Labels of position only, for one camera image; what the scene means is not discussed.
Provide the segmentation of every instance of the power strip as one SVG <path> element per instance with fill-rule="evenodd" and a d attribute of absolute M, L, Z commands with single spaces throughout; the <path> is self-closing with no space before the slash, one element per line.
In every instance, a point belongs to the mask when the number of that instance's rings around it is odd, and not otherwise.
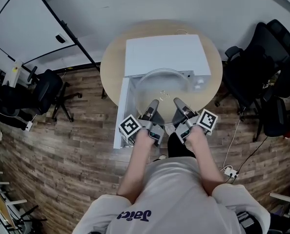
<path fill-rule="evenodd" d="M 224 171 L 224 173 L 229 176 L 229 177 L 232 177 L 232 178 L 237 178 L 238 176 L 238 171 L 234 170 L 234 169 L 231 169 L 230 167 L 227 167 Z"/>

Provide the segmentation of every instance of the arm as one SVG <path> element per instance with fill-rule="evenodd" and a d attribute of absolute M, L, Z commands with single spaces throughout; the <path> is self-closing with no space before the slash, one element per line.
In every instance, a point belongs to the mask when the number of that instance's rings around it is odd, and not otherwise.
<path fill-rule="evenodd" d="M 190 131 L 187 140 L 196 156 L 204 190 L 211 196 L 214 188 L 224 183 L 223 177 L 213 160 L 203 129 L 200 126 L 195 126 Z"/>
<path fill-rule="evenodd" d="M 147 130 L 141 129 L 137 133 L 127 171 L 117 192 L 117 195 L 127 198 L 131 204 L 134 204 L 143 189 L 145 168 L 154 142 Z"/>

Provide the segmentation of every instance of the white wall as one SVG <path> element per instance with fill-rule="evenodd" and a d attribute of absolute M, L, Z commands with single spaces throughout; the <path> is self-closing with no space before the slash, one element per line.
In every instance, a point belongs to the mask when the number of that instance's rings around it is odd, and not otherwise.
<path fill-rule="evenodd" d="M 100 61 L 108 44 L 131 25 L 152 19 L 181 20 L 212 39 L 221 57 L 246 47 L 255 25 L 274 18 L 290 31 L 290 12 L 273 0 L 47 0 L 85 48 Z"/>

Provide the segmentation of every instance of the person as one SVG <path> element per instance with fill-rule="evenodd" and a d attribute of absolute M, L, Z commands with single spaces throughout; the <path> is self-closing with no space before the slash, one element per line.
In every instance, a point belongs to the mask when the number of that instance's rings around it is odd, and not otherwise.
<path fill-rule="evenodd" d="M 200 126 L 168 140 L 169 158 L 147 165 L 154 140 L 137 133 L 117 195 L 96 199 L 73 234 L 266 234 L 270 215 L 243 185 L 224 181 Z"/>

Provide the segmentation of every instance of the white box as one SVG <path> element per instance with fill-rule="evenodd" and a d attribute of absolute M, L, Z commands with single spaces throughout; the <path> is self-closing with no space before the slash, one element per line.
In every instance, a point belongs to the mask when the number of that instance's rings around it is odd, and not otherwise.
<path fill-rule="evenodd" d="M 185 73 L 195 90 L 205 87 L 211 76 L 198 35 L 157 36 L 126 41 L 125 77 L 142 77 L 160 68 Z"/>

